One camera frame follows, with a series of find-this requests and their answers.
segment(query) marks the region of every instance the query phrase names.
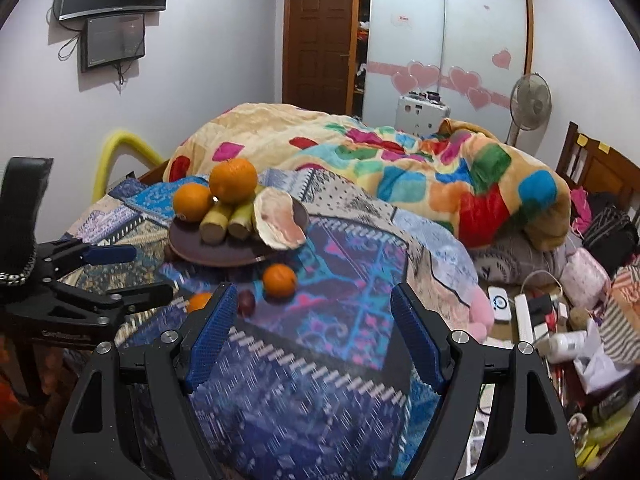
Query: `white suitcase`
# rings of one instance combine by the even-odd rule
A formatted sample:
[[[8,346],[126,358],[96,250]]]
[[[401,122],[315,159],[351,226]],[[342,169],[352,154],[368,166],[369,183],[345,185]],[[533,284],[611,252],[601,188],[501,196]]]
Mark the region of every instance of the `white suitcase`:
[[[450,114],[451,108],[440,100],[439,94],[409,92],[398,100],[396,130],[427,139]]]

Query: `white wardrobe door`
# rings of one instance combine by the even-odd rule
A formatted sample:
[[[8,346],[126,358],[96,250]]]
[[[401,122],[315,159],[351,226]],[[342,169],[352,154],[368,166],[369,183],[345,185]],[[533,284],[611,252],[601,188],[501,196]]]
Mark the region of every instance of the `white wardrobe door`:
[[[444,0],[371,0],[370,16],[362,119],[393,126],[402,94],[437,86]]]
[[[511,90],[524,72],[527,0],[447,0],[446,21],[442,101],[452,118],[504,141]]]

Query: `brown door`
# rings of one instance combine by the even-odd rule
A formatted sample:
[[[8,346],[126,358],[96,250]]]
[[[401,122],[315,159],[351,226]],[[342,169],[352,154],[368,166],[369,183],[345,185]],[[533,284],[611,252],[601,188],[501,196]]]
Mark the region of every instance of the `brown door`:
[[[351,0],[289,0],[284,102],[345,113]]]

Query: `wooden headboard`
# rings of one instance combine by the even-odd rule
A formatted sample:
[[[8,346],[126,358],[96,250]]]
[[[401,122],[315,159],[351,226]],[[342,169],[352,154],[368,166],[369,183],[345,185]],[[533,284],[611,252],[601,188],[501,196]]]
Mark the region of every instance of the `wooden headboard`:
[[[638,225],[640,168],[613,148],[581,134],[575,123],[569,123],[556,173],[571,189],[582,186],[589,193],[613,193],[617,206],[632,213],[632,221]]]

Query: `blue gripper pad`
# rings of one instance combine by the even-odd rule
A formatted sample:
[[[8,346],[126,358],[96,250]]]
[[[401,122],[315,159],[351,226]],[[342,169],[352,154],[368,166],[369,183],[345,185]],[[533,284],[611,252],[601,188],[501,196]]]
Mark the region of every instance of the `blue gripper pad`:
[[[228,337],[229,330],[236,320],[238,311],[238,290],[230,283],[224,283],[215,291],[204,309],[193,312],[191,316],[206,315],[210,307],[214,306],[200,333],[191,344],[191,351],[186,360],[188,371],[184,378],[184,385],[188,390],[195,390],[200,384],[209,379],[211,369],[216,363],[222,345]]]
[[[138,254],[133,245],[94,246],[82,255],[82,260],[89,265],[109,265],[132,262]]]
[[[400,329],[420,380],[442,395],[449,383],[450,374],[447,378],[442,375],[440,351],[418,316],[416,308],[424,309],[409,285],[396,285],[391,291],[391,314]]]

